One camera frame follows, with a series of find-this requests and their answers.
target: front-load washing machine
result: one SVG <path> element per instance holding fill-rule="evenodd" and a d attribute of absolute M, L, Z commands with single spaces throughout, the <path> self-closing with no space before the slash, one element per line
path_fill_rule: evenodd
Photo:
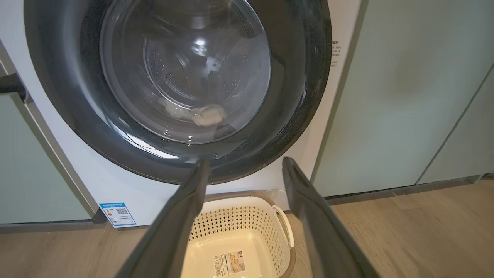
<path fill-rule="evenodd" d="M 310 177 L 359 0 L 3 0 L 0 39 L 81 192 L 149 225 L 199 159 L 207 194 L 289 210 Z"/>

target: basket handle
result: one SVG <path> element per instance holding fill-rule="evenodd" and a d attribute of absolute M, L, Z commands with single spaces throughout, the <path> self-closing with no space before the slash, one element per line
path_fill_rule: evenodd
<path fill-rule="evenodd" d="M 285 233 L 283 233 L 283 238 L 285 239 L 285 243 L 287 244 L 288 247 L 293 248 L 293 246 L 294 246 L 293 232 L 291 231 L 291 226 L 290 226 L 290 222 L 288 221 L 287 215 L 277 205 L 273 205 L 273 209 L 275 210 L 274 211 L 275 219 L 278 222 L 278 225 L 280 225 L 280 228 L 282 229 L 282 231 L 283 231 L 283 228 L 281 227 L 280 220 L 278 219 L 278 216 L 276 215 L 277 212 L 278 212 L 278 214 L 280 214 L 281 218 L 283 219 L 283 224 L 285 225 L 285 228 L 287 229 L 288 238 L 287 238 L 287 235 L 285 235 Z"/>

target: blue and white sticker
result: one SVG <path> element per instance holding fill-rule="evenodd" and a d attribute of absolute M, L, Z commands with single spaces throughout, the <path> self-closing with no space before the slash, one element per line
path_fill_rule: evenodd
<path fill-rule="evenodd" d="M 130 215 L 125 203 L 108 203 L 99 204 L 106 214 L 106 217 L 112 222 L 113 226 L 130 226 L 135 225 L 134 218 Z"/>

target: laundry basket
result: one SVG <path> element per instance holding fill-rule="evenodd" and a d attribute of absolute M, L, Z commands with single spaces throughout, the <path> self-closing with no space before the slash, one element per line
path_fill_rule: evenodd
<path fill-rule="evenodd" d="M 283 210 L 262 195 L 237 195 L 204 203 L 192 225 L 182 278 L 285 278 L 294 265 Z"/>

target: door glass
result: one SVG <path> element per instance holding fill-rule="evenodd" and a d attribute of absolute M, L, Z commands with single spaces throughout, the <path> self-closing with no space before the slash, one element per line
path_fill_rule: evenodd
<path fill-rule="evenodd" d="M 114 97 L 164 139 L 226 138 L 251 121 L 267 93 L 269 45 L 245 0 L 116 0 L 100 41 Z"/>

